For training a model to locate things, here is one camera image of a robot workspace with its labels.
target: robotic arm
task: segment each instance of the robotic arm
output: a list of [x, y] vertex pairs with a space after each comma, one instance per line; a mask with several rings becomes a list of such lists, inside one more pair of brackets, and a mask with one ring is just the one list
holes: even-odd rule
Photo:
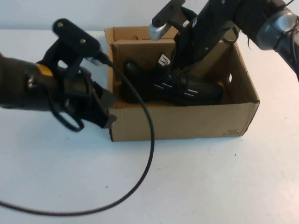
[[[116, 117], [107, 110], [116, 97], [80, 67], [84, 58], [102, 60], [100, 43], [67, 19], [56, 21], [53, 31], [58, 40], [38, 63], [0, 54], [0, 106], [51, 111], [58, 121], [75, 132], [84, 128], [82, 120], [110, 128]], [[66, 63], [67, 68], [61, 68], [59, 61]], [[77, 126], [65, 120], [60, 112], [69, 114]]]
[[282, 0], [209, 0], [199, 15], [182, 7], [185, 0], [171, 0], [153, 19], [152, 40], [171, 27], [174, 40], [173, 69], [201, 61], [224, 35], [237, 25], [260, 49], [275, 50], [299, 79], [299, 19]]

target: black cable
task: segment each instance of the black cable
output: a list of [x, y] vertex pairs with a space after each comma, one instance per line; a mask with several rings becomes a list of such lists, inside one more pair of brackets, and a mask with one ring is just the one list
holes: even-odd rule
[[119, 205], [120, 203], [124, 202], [126, 199], [128, 199], [138, 188], [139, 186], [142, 184], [142, 182], [144, 181], [147, 173], [150, 170], [150, 166], [153, 160], [153, 156], [154, 156], [154, 150], [155, 150], [155, 133], [154, 133], [154, 125], [153, 125], [153, 121], [151, 119], [150, 113], [147, 109], [146, 104], [144, 103], [144, 101], [142, 100], [142, 98], [140, 97], [140, 95], [138, 94], [138, 92], [136, 91], [136, 89], [133, 87], [133, 85], [130, 83], [130, 81], [126, 78], [126, 76], [111, 62], [108, 60], [108, 57], [106, 55], [104, 55], [104, 58], [102, 58], [102, 62], [107, 64], [108, 66], [112, 67], [114, 69], [114, 71], [117, 73], [117, 75], [119, 75], [122, 79], [122, 81], [128, 86], [128, 88], [131, 89], [132, 93], [135, 95], [136, 99], [139, 101], [139, 103], [141, 104], [145, 115], [149, 121], [149, 127], [150, 127], [150, 154], [149, 154], [149, 160], [148, 163], [146, 165], [146, 168], [140, 178], [140, 180], [138, 181], [138, 183], [121, 199], [119, 199], [118, 201], [109, 204], [107, 206], [101, 207], [101, 208], [97, 208], [97, 209], [93, 209], [93, 210], [86, 210], [86, 211], [79, 211], [79, 212], [48, 212], [48, 211], [41, 211], [41, 210], [34, 210], [34, 209], [28, 209], [28, 208], [24, 208], [21, 206], [17, 206], [17, 205], [13, 205], [7, 202], [3, 202], [0, 201], [0, 206], [11, 209], [11, 210], [15, 210], [15, 211], [19, 211], [19, 212], [24, 212], [24, 213], [28, 213], [28, 214], [33, 214], [33, 215], [39, 215], [39, 216], [51, 216], [51, 217], [78, 217], [78, 216], [85, 216], [85, 215], [91, 215], [91, 214], [95, 214], [98, 212], [102, 212], [108, 209], [111, 209], [117, 205]]
[[63, 112], [66, 112], [68, 115], [70, 115], [74, 121], [78, 124], [78, 127], [72, 125], [70, 122], [68, 122], [63, 116], [60, 115], [58, 109], [55, 107], [54, 105], [54, 101], [52, 98], [52, 95], [49, 91], [49, 89], [44, 86], [39, 84], [37, 87], [41, 87], [43, 88], [47, 95], [48, 95], [48, 101], [49, 101], [49, 107], [50, 107], [50, 111], [52, 112], [53, 116], [66, 128], [68, 128], [69, 130], [73, 131], [73, 132], [80, 132], [84, 129], [84, 123], [82, 122], [82, 119], [80, 117], [78, 117], [76, 114], [74, 114], [73, 112], [70, 111], [70, 109], [68, 107], [63, 107], [62, 109], [64, 109]]
[[229, 41], [225, 38], [222, 38], [222, 41], [225, 42], [225, 43], [228, 43], [228, 44], [235, 44], [237, 42], [237, 40], [239, 39], [239, 32], [238, 32], [236, 26], [233, 27], [233, 32], [235, 34], [235, 40]]
[[295, 73], [297, 74], [298, 80], [299, 80], [299, 65], [296, 55], [296, 49], [295, 49], [295, 35], [298, 33], [299, 29], [299, 17], [297, 17], [297, 23], [294, 26], [294, 28], [291, 31], [291, 55], [292, 55], [292, 63], [294, 66]]
[[292, 4], [293, 2], [294, 2], [295, 0], [291, 0], [291, 1], [289, 1], [289, 3], [287, 3], [286, 5], [285, 5], [285, 7], [288, 7], [290, 4]]

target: white table surface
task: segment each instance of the white table surface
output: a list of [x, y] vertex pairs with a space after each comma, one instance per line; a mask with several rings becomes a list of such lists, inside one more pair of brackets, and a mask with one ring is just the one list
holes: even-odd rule
[[[91, 32], [104, 50], [103, 32]], [[0, 52], [40, 60], [50, 31], [1, 30]], [[241, 35], [261, 105], [242, 138], [157, 141], [148, 177], [127, 201], [100, 214], [48, 218], [0, 209], [0, 224], [297, 224], [299, 85], [275, 52]], [[84, 63], [106, 86], [106, 68]], [[112, 143], [86, 124], [79, 134], [48, 112], [0, 110], [0, 198], [40, 210], [106, 205], [140, 178], [149, 142]]]

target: white wall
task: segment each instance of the white wall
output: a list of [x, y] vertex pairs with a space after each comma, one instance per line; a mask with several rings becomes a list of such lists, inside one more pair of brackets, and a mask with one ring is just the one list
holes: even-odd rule
[[[50, 29], [67, 18], [85, 30], [149, 25], [169, 0], [0, 0], [0, 28]], [[186, 0], [199, 12], [207, 0]], [[299, 14], [299, 0], [290, 6]]]

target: black shoe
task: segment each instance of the black shoe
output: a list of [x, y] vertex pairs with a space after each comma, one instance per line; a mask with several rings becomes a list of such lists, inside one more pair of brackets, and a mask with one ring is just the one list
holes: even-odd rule
[[[125, 76], [145, 102], [163, 101], [181, 106], [215, 105], [223, 96], [223, 86], [202, 78], [178, 75], [167, 66], [157, 65], [152, 70], [142, 70], [135, 62], [126, 62]], [[137, 103], [131, 91], [122, 84], [121, 97], [128, 103]]]

